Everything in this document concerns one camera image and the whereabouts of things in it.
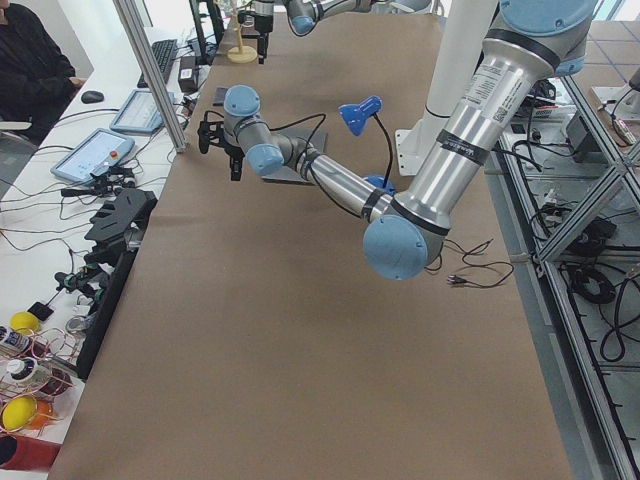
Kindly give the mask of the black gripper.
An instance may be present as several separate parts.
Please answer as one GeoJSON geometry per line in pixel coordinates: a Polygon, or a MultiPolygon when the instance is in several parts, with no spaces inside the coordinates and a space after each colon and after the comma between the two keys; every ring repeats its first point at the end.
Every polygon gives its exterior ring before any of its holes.
{"type": "Polygon", "coordinates": [[[257,39],[258,63],[264,64],[268,57],[269,34],[273,31],[274,17],[272,15],[254,15],[255,30],[259,33],[257,39]]]}
{"type": "Polygon", "coordinates": [[[227,144],[224,147],[225,153],[229,156],[230,179],[240,181],[243,171],[244,152],[240,147],[227,144]]]}

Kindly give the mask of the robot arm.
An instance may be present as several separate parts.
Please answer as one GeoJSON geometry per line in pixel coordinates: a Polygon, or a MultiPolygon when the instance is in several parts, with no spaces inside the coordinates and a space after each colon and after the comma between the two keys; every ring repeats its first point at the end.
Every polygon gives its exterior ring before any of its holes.
{"type": "Polygon", "coordinates": [[[502,1],[482,41],[483,61],[407,190],[393,196],[301,139],[270,130],[260,97],[235,85],[223,108],[225,140],[252,169],[289,167],[368,222],[363,249],[391,280],[421,273],[441,252],[450,214],[535,82],[582,68],[593,1],[502,1]]]}
{"type": "MultiPolygon", "coordinates": [[[[277,1],[251,1],[248,10],[238,14],[243,23],[247,17],[253,19],[258,32],[258,63],[263,64],[268,56],[269,35],[274,27],[277,1]]],[[[376,5],[389,7],[392,12],[424,13],[439,8],[439,1],[374,1],[374,0],[326,0],[326,1],[281,1],[286,12],[290,30],[297,37],[311,33],[318,24],[329,17],[342,13],[370,13],[376,5]]]]}

